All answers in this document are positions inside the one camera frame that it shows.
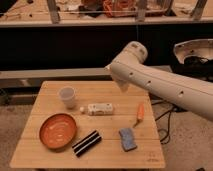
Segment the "white robot base shell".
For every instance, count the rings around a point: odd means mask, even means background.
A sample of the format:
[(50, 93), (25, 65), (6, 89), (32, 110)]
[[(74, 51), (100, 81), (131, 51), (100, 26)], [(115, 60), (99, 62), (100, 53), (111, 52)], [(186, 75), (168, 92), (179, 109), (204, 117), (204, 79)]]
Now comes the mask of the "white robot base shell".
[(177, 43), (173, 53), (180, 64), (191, 56), (213, 60), (213, 39), (194, 39)]

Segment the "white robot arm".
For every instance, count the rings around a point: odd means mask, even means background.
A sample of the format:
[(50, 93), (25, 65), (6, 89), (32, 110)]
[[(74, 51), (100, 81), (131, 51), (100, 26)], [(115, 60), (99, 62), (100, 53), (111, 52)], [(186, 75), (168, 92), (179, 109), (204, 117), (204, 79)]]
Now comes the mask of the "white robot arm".
[(213, 122), (213, 83), (144, 65), (146, 47), (129, 42), (106, 66), (122, 91), (133, 84)]

